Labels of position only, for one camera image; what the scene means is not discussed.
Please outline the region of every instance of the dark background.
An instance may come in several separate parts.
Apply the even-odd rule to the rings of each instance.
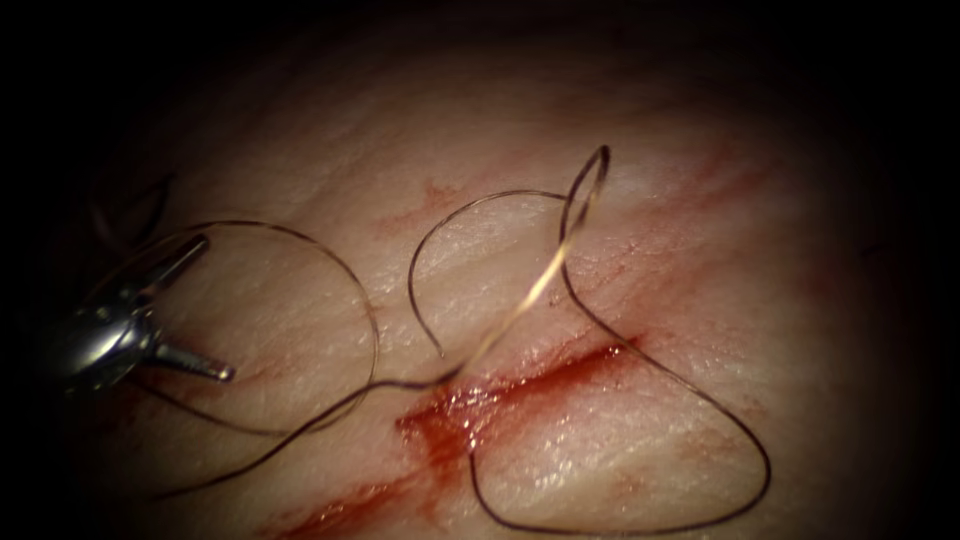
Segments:
[[[687,2],[691,13],[699,7]],[[889,538],[939,537],[950,517],[952,485],[947,480],[946,450],[953,417],[953,361],[960,336],[950,315],[955,295],[949,261],[957,249],[953,199],[949,189],[957,174],[943,158],[955,139],[944,99],[944,82],[955,61],[931,36],[945,14],[910,6],[873,3],[869,9],[833,2],[783,5],[775,2],[730,3],[732,11],[765,29],[756,46],[793,73],[799,92],[844,124],[855,126],[879,158],[893,199],[915,242],[910,264],[922,277],[926,312],[915,322],[925,330],[916,361],[929,375],[925,418],[925,474],[900,509],[902,527]],[[324,17],[363,20],[390,12],[429,10],[429,2],[315,2],[205,10],[196,4],[137,5],[115,8],[83,6],[9,20],[19,26],[11,54],[18,69],[7,82],[17,97],[8,98],[22,127],[11,133],[22,147],[11,155],[7,177],[8,215],[12,218],[14,264],[8,274],[7,313],[33,314],[37,306],[56,303],[44,286],[50,271],[42,255],[52,231],[76,215],[78,202],[100,165],[124,133],[135,128],[141,113],[162,100],[165,92],[193,68],[269,32],[296,28],[300,21]],[[17,501],[8,527],[26,523],[26,537],[111,538],[81,492],[69,481],[70,471],[58,452],[45,414],[48,396],[23,383],[24,358],[30,357],[29,324],[13,321],[16,382],[8,405],[11,429],[6,439],[14,482],[9,493]]]

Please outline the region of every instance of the blood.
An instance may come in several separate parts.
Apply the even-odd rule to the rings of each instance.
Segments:
[[[443,529],[444,501],[472,492],[470,452],[482,459],[484,449],[509,451],[522,432],[519,428],[562,410],[578,388],[608,381],[637,366],[636,358],[619,347],[603,346],[554,362],[534,376],[464,379],[440,387],[394,422],[417,464],[413,472],[352,488],[303,512],[277,516],[277,524],[260,533],[277,540],[341,537],[376,530],[411,512]]]

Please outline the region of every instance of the skin surface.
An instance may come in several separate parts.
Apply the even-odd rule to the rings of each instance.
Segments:
[[[369,295],[377,377],[425,379],[446,364],[406,297],[423,235],[487,194],[565,193],[608,145],[609,185],[571,257],[573,281],[624,336],[741,417],[774,467],[751,512],[677,537],[876,538],[899,526],[922,449],[921,374],[903,361],[916,354],[911,314],[922,306],[898,251],[900,221],[855,131],[805,99],[744,38],[751,24],[729,13],[512,10],[444,5],[251,39],[147,111],[100,171],[97,192],[113,194],[101,195],[104,208],[132,236],[149,204],[117,209],[175,171],[155,236],[245,219],[317,239]],[[559,208],[505,199],[425,251],[423,307],[453,357],[540,272]],[[80,242],[80,231],[58,237]],[[132,381],[280,430],[365,382],[372,336],[342,272],[276,234],[210,236],[213,249],[157,317],[172,342],[230,362],[238,380],[147,368]],[[68,250],[58,256],[80,267]],[[546,300],[461,388],[542,374],[565,354],[609,345],[559,286]],[[510,439],[481,455],[485,492],[511,518],[660,527],[729,511],[756,491],[762,469],[741,433],[642,364],[627,373],[609,392],[573,387],[553,402],[562,409],[518,409],[536,425],[523,436],[511,438],[509,417],[486,432]],[[426,432],[409,426],[438,399],[371,395],[251,474],[160,503],[144,498],[247,463],[275,439],[216,428],[130,384],[58,411],[58,433],[120,538],[534,537],[483,513],[464,460],[449,465],[457,480],[446,491],[424,472]],[[617,451],[588,465],[600,440]],[[557,450],[536,454],[544,443]],[[399,478],[409,497],[360,524],[317,525],[337,501]],[[609,504],[594,521],[547,512],[598,499]]]

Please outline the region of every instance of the metal surgical instrument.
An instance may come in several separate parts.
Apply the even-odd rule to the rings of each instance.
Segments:
[[[229,382],[230,365],[178,349],[161,339],[152,320],[154,299],[208,250],[193,236],[138,276],[108,286],[92,301],[43,332],[38,371],[66,394],[109,388],[139,364]]]

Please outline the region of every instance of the suture thread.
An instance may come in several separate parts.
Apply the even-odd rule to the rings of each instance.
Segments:
[[[574,290],[573,284],[571,283],[570,275],[567,270],[566,258],[572,248],[573,241],[576,235],[585,226],[587,217],[591,209],[594,207],[596,199],[597,197],[599,197],[600,191],[602,190],[604,184],[606,183],[609,163],[610,163],[609,148],[607,146],[601,146],[596,152],[594,152],[594,154],[590,157],[590,159],[581,169],[580,173],[577,175],[576,179],[574,180],[573,185],[571,186],[567,195],[564,196],[557,193],[538,191],[538,190],[513,190],[513,191],[495,193],[495,194],[483,197],[481,199],[477,199],[457,209],[456,211],[448,215],[446,218],[441,220],[439,223],[437,223],[423,237],[423,239],[421,240],[420,244],[417,246],[413,254],[413,257],[410,262],[409,270],[407,273],[408,298],[410,301],[411,309],[415,317],[417,318],[417,321],[419,322],[424,333],[429,338],[430,342],[433,344],[438,356],[440,358],[445,358],[446,352],[441,346],[439,340],[434,335],[433,331],[430,329],[429,325],[427,325],[427,323],[423,319],[423,316],[420,312],[420,308],[416,301],[416,294],[414,290],[414,272],[416,270],[417,261],[419,259],[421,252],[423,251],[424,246],[427,244],[430,238],[438,230],[440,230],[445,225],[450,223],[453,219],[455,219],[457,216],[459,216],[463,212],[466,212],[471,208],[474,208],[478,205],[481,205],[483,203],[486,203],[495,199],[509,197],[509,196],[538,196],[538,197],[546,197],[546,198],[564,201],[563,212],[562,212],[561,221],[560,221],[559,245],[550,263],[547,265],[547,268],[543,271],[543,273],[540,275],[540,277],[537,279],[534,285],[531,286],[531,288],[529,289],[527,294],[524,296],[524,298],[520,302],[518,302],[516,306],[514,306],[514,308],[510,311],[510,313],[508,313],[500,321],[500,323],[497,326],[495,326],[493,329],[489,330],[488,332],[486,332],[486,334],[483,335],[480,341],[480,344],[477,346],[477,348],[473,351],[472,354],[470,354],[466,359],[461,360],[454,367],[450,368],[439,377],[436,377],[428,381],[404,381],[404,380],[392,380],[392,379],[380,380],[380,381],[374,380],[376,376],[377,362],[379,360],[379,331],[378,331],[376,319],[373,315],[372,306],[370,305],[366,291],[363,288],[362,284],[360,283],[359,279],[357,279],[357,277],[353,274],[349,266],[344,261],[342,261],[331,250],[329,250],[328,248],[326,248],[316,240],[313,240],[312,238],[302,233],[288,229],[286,227],[272,225],[272,224],[263,223],[263,222],[256,222],[256,221],[208,222],[208,223],[201,223],[198,225],[194,225],[178,233],[161,238],[142,248],[139,251],[140,254],[146,253],[147,251],[150,251],[154,248],[158,248],[166,243],[172,242],[173,240],[180,238],[183,235],[191,234],[191,233],[195,234],[196,232],[199,232],[202,230],[218,228],[218,227],[257,227],[257,228],[269,229],[282,234],[290,235],[298,240],[301,240],[310,244],[311,246],[320,250],[326,256],[330,257],[351,278],[351,280],[357,287],[361,298],[363,299],[364,308],[366,309],[367,316],[370,320],[371,332],[373,334],[372,342],[374,344],[373,359],[371,361],[371,371],[370,371],[370,376],[367,384],[350,392],[346,396],[339,399],[336,403],[328,407],[325,411],[316,415],[315,417],[311,418],[309,421],[301,425],[299,428],[290,432],[282,431],[282,430],[270,430],[270,429],[245,427],[240,424],[236,424],[227,420],[217,418],[210,414],[204,413],[203,411],[190,407],[155,388],[151,388],[142,383],[135,383],[142,390],[154,395],[155,397],[163,400],[164,402],[174,407],[177,407],[185,412],[193,414],[203,420],[211,422],[215,425],[232,429],[235,431],[239,431],[242,433],[248,433],[248,434],[265,436],[265,437],[281,438],[281,441],[278,442],[271,450],[264,453],[259,458],[253,460],[252,462],[248,463],[243,467],[240,467],[228,473],[216,476],[214,478],[211,478],[201,483],[197,483],[191,486],[185,486],[176,490],[162,493],[160,495],[157,495],[154,498],[154,500],[163,500],[171,497],[182,496],[188,493],[192,493],[201,489],[205,489],[214,485],[221,484],[223,482],[229,481],[233,478],[246,474],[247,472],[250,472],[251,470],[257,468],[258,466],[262,465],[263,463],[265,463],[266,461],[268,461],[269,459],[277,455],[284,448],[286,448],[288,445],[293,443],[296,439],[300,438],[301,436],[304,436],[309,433],[316,433],[316,432],[322,431],[332,426],[334,423],[342,420],[343,418],[348,416],[353,410],[355,410],[356,407],[360,405],[360,403],[363,401],[365,396],[367,396],[370,392],[373,392],[375,390],[378,390],[381,388],[395,388],[395,389],[408,390],[408,391],[424,391],[424,390],[429,390],[429,389],[442,386],[452,381],[458,375],[460,375],[468,366],[470,366],[471,364],[477,362],[482,357],[484,357],[490,351],[490,349],[492,349],[497,344],[497,342],[499,342],[499,340],[507,333],[507,331],[509,331],[513,323],[523,313],[525,313],[527,310],[531,308],[534,302],[536,302],[536,300],[541,296],[547,284],[559,273],[562,277],[564,287],[566,288],[567,293],[570,295],[570,298],[573,300],[577,308],[581,312],[583,312],[593,324],[595,324],[600,330],[602,330],[610,338],[616,341],[620,346],[622,346],[623,348],[625,348],[626,350],[630,351],[632,354],[637,356],[640,360],[646,362],[648,365],[658,370],[660,373],[668,377],[671,381],[675,382],[676,384],[679,384],[688,392],[691,392],[698,398],[707,402],[711,407],[713,407],[715,410],[721,413],[725,418],[730,420],[750,440],[751,444],[756,448],[758,454],[760,455],[763,461],[764,479],[761,487],[758,489],[755,495],[751,499],[749,499],[746,503],[742,504],[741,506],[731,511],[728,511],[724,514],[716,516],[714,518],[694,521],[685,525],[661,527],[661,528],[638,529],[638,530],[596,531],[596,530],[585,530],[585,529],[584,530],[559,529],[559,528],[545,527],[545,526],[539,526],[539,525],[525,525],[522,523],[516,523],[510,520],[507,520],[506,518],[497,514],[497,512],[490,506],[489,502],[484,498],[483,493],[480,489],[480,483],[478,480],[478,471],[477,471],[478,466],[477,466],[475,452],[473,450],[470,450],[467,452],[467,459],[470,465],[471,483],[473,486],[474,495],[476,496],[477,501],[479,502],[484,512],[499,525],[512,530],[516,530],[516,531],[539,533],[539,534],[551,534],[551,535],[558,535],[558,536],[595,536],[595,537],[607,537],[607,538],[614,538],[614,537],[625,538],[625,537],[640,537],[640,536],[680,533],[680,532],[687,532],[695,529],[711,527],[711,526],[735,519],[745,514],[752,508],[754,508],[764,498],[767,491],[769,490],[773,473],[772,473],[771,460],[769,455],[767,454],[766,448],[760,442],[759,438],[756,436],[753,430],[751,430],[736,414],[734,414],[730,409],[728,409],[726,406],[718,402],[715,398],[713,398],[712,396],[710,396],[709,394],[701,390],[699,387],[697,387],[693,383],[687,381],[682,376],[675,373],[668,367],[664,366],[656,359],[650,357],[649,355],[644,353],[642,350],[640,350],[637,346],[635,346],[632,342],[626,339],[624,336],[616,332],[612,327],[610,327],[606,322],[600,319],[595,313],[593,313],[590,310],[589,307],[587,307],[583,303],[583,301],[579,298],[579,296],[577,296]],[[577,193],[581,187],[581,184],[586,178],[587,174],[595,165],[597,166],[596,179],[587,194],[586,200],[582,203],[582,206],[580,208],[579,213],[577,214],[576,219],[571,223],[570,212],[574,204],[574,201],[576,200]],[[107,276],[107,278],[101,283],[101,285],[108,282],[123,268],[126,268],[131,263],[132,261],[128,261],[123,267],[115,271],[113,274]]]

